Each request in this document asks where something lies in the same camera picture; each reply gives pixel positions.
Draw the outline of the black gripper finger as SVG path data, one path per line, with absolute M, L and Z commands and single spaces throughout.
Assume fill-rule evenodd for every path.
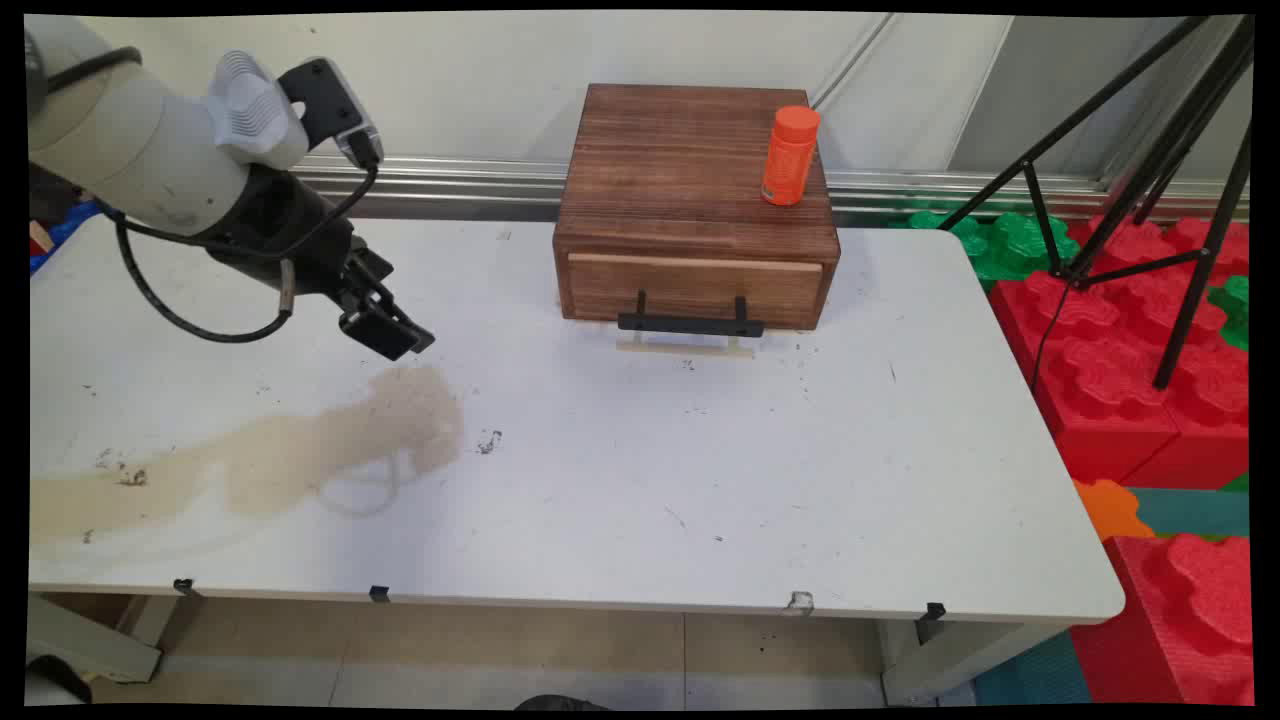
M 435 342 L 430 331 L 413 322 L 381 284 L 365 295 L 364 342 L 376 352 L 422 352 Z
M 384 304 L 361 302 L 356 309 L 344 310 L 338 327 L 351 340 L 390 361 L 422 352 L 422 327 Z

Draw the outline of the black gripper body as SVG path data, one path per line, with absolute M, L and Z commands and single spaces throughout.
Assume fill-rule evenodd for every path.
M 347 218 L 376 177 L 375 167 L 367 169 L 357 190 L 334 204 L 291 172 L 251 165 L 228 215 L 205 231 L 205 249 L 212 259 L 275 290 L 282 263 L 289 259 L 297 295 L 319 293 L 340 306 L 346 296 L 393 272 Z

